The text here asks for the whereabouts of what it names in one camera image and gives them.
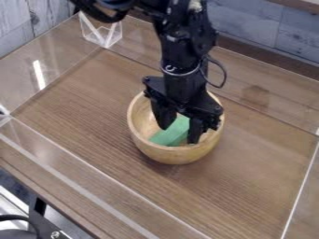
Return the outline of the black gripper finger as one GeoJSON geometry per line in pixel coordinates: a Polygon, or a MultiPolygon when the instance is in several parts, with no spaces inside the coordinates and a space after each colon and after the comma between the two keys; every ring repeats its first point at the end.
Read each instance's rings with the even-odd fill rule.
{"type": "Polygon", "coordinates": [[[187,142],[190,144],[197,144],[199,142],[201,136],[206,133],[206,131],[206,121],[203,119],[191,118],[187,142]]]}
{"type": "Polygon", "coordinates": [[[153,98],[151,107],[159,127],[167,130],[178,118],[175,103],[163,98],[153,98]]]}

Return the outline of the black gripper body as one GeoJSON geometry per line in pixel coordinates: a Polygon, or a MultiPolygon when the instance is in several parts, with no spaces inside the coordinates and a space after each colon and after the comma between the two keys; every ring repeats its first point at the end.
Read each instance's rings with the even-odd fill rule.
{"type": "Polygon", "coordinates": [[[178,114],[206,121],[206,128],[217,131],[221,125],[223,106],[207,92],[207,74],[202,69],[193,73],[163,74],[143,78],[145,96],[163,98],[175,103],[178,114]]]}

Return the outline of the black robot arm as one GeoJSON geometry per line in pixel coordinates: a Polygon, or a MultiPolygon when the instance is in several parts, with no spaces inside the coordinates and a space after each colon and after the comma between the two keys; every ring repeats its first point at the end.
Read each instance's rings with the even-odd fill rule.
{"type": "Polygon", "coordinates": [[[150,16],[161,42],[159,77],[146,77],[145,96],[162,129],[178,115],[190,119],[187,142],[219,128],[223,107],[207,92],[210,51],[217,30],[207,0],[70,0],[98,21],[122,21],[134,9],[150,16]]]}

